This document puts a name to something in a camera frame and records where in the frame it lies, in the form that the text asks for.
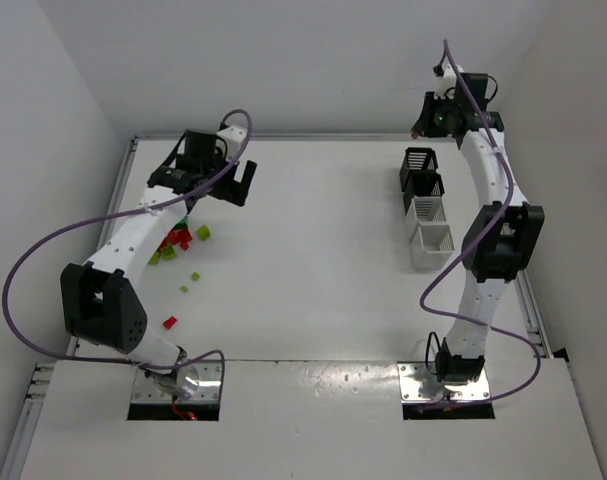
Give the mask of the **small red lego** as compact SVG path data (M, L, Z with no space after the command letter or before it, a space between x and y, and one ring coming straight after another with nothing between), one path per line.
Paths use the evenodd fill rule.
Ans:
M163 322L163 327L166 330L171 330L177 324L177 322L178 322L178 319L174 316L171 316Z

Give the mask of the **red lego pile brick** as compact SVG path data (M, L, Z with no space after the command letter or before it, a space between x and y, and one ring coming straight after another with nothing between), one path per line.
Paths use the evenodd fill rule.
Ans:
M192 241L193 236L188 228L172 230L162 240L162 242L158 246L158 250L161 251L166 247L179 247L182 250L187 250Z

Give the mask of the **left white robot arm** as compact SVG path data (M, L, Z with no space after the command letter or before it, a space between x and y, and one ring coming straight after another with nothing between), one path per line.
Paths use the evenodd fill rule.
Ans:
M166 387L176 386L185 350L148 322L136 292L143 271L173 228L207 195L243 205L256 170L235 181L249 132L222 123L216 133L187 130L151 173L137 205L116 233L83 264L60 277L67 332L122 355Z

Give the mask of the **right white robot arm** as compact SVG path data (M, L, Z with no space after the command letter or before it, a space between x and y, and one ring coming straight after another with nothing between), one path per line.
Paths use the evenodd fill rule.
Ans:
M438 86L426 93L412 133L456 141L479 201L479 212L453 262L465 270L459 309L434 359L437 381L465 385L480 378L499 300L528 266L545 213L526 199L514 178L502 118L486 109L489 75L465 73L452 64L435 66L434 74Z

